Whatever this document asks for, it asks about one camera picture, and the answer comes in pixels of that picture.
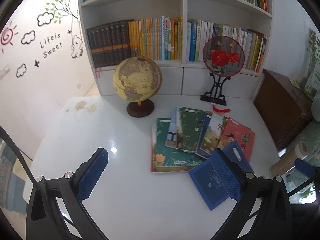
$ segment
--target round fan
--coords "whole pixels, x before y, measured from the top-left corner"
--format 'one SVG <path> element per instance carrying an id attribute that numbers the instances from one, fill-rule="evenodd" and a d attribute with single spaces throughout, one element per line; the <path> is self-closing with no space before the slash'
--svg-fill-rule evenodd
<path id="1" fill-rule="evenodd" d="M 200 100 L 226 106 L 225 96 L 222 95 L 222 85 L 230 77 L 238 74 L 244 66 L 244 52 L 241 45 L 233 38 L 215 36 L 204 46 L 203 61 L 211 71 L 213 86 L 210 91 L 201 96 Z"/>

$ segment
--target globe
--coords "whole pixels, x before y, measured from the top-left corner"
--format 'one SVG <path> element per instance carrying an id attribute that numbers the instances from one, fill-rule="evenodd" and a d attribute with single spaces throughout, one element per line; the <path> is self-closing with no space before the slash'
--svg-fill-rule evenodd
<path id="1" fill-rule="evenodd" d="M 127 111 L 134 117 L 142 117 L 153 111 L 148 100 L 158 92 L 162 75 L 157 64 L 144 56 L 131 57 L 122 61 L 112 79 L 117 94 L 131 103 Z"/>

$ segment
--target red flower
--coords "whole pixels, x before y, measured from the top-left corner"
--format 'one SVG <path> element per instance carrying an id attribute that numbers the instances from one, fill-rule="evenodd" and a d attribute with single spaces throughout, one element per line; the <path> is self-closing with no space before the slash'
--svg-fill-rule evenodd
<path id="1" fill-rule="evenodd" d="M 232 52 L 232 53 L 229 53 L 228 56 L 230 57 L 229 62 L 231 63 L 236 63 L 236 62 L 239 62 L 240 60 L 238 53 Z"/>
<path id="2" fill-rule="evenodd" d="M 229 55 L 220 49 L 211 52 L 210 56 L 212 64 L 218 67 L 224 67 L 230 59 Z"/>

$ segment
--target silver bolt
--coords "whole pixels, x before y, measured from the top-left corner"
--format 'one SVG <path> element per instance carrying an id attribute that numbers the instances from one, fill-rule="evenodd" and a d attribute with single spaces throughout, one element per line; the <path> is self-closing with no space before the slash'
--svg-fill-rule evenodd
<path id="1" fill-rule="evenodd" d="M 245 174 L 245 176 L 248 178 L 248 179 L 253 179 L 254 175 L 251 173 L 251 172 L 247 172 Z"/>
<path id="2" fill-rule="evenodd" d="M 36 178 L 36 182 L 40 182 L 42 179 L 43 179 L 42 176 L 38 176 L 38 177 Z"/>
<path id="3" fill-rule="evenodd" d="M 276 181 L 281 182 L 282 181 L 282 177 L 281 176 L 276 176 Z"/>
<path id="4" fill-rule="evenodd" d="M 73 175 L 73 173 L 72 173 L 71 171 L 68 171 L 66 174 L 64 174 L 64 177 L 65 177 L 66 179 L 69 179 L 69 178 L 72 177 L 72 175 Z"/>

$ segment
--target brown cabinet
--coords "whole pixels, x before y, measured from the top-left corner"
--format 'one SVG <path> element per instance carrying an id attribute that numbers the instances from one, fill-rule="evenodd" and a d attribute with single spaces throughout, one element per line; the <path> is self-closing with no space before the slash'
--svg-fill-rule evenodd
<path id="1" fill-rule="evenodd" d="M 312 120 L 310 101 L 291 85 L 289 78 L 270 70 L 265 75 L 254 105 L 264 120 L 278 150 L 289 143 Z"/>

